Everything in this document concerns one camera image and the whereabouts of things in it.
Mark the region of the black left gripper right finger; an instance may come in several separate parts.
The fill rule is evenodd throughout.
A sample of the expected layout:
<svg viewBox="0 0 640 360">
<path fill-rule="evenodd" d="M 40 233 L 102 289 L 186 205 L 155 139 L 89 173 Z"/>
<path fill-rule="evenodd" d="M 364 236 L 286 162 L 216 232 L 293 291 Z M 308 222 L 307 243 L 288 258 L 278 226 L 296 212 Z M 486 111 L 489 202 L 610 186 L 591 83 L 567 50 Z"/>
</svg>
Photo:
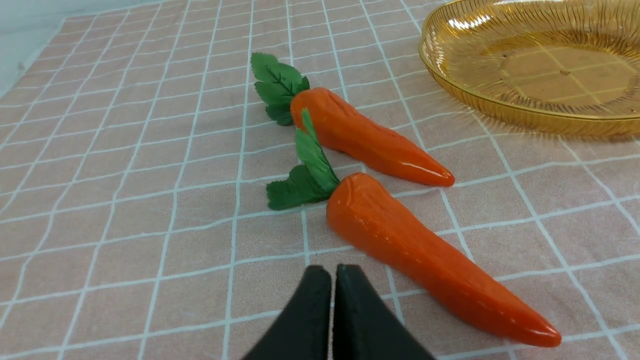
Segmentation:
<svg viewBox="0 0 640 360">
<path fill-rule="evenodd" d="M 334 360 L 433 360 L 398 321 L 359 265 L 336 267 Z"/>
</svg>

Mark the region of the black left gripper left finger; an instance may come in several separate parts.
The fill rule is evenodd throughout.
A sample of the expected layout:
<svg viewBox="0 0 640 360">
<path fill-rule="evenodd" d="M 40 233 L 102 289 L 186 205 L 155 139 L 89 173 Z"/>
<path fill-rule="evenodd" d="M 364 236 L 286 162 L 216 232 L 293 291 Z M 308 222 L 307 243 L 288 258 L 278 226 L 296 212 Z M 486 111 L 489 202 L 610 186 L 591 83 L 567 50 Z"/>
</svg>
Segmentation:
<svg viewBox="0 0 640 360">
<path fill-rule="evenodd" d="M 294 294 L 245 360 L 326 360 L 329 353 L 332 278 L 307 266 Z"/>
</svg>

